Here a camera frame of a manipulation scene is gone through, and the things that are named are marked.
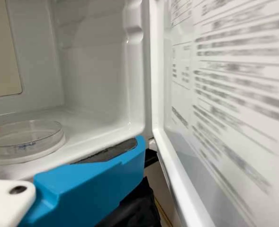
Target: white plastic surface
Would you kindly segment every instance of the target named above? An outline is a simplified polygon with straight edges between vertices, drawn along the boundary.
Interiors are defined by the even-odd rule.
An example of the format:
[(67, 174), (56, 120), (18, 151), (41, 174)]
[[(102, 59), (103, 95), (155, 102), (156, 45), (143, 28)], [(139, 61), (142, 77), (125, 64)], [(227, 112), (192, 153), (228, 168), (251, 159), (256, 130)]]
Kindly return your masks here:
[[(27, 189), (19, 194), (10, 194), (16, 186)], [(17, 226), (35, 198), (35, 186), (31, 182), (0, 180), (0, 227)]]
[(152, 127), (159, 158), (183, 226), (214, 227), (206, 208), (164, 132), (163, 1), (150, 1)]
[(143, 132), (143, 9), (141, 0), (8, 0), (25, 92), (0, 97), (0, 124), (55, 120), (66, 143), (43, 158), (0, 167), (0, 179), (29, 179)]
[(181, 216), (279, 227), (279, 0), (163, 2), (150, 12), (153, 133)]

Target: blue plastic tool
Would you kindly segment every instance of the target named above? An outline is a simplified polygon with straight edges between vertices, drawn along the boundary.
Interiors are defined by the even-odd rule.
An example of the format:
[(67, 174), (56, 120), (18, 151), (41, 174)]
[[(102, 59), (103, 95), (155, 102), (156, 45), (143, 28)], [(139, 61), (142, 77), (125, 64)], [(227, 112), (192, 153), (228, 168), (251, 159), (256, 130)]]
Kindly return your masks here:
[(20, 226), (96, 225), (141, 182), (145, 141), (109, 161), (64, 165), (34, 177), (36, 201)]

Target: white plastic piece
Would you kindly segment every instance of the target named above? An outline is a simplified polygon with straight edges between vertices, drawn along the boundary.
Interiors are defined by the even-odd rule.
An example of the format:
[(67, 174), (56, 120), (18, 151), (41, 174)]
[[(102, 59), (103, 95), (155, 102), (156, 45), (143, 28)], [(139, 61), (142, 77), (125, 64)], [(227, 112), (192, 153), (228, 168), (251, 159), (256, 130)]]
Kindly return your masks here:
[(154, 138), (149, 139), (149, 149), (158, 151), (158, 147)]
[(183, 226), (214, 227), (214, 223), (164, 132), (163, 1), (150, 1), (152, 127), (159, 160)]
[[(26, 190), (10, 194), (17, 186), (24, 186)], [(0, 227), (17, 226), (35, 198), (36, 190), (31, 182), (0, 180)]]

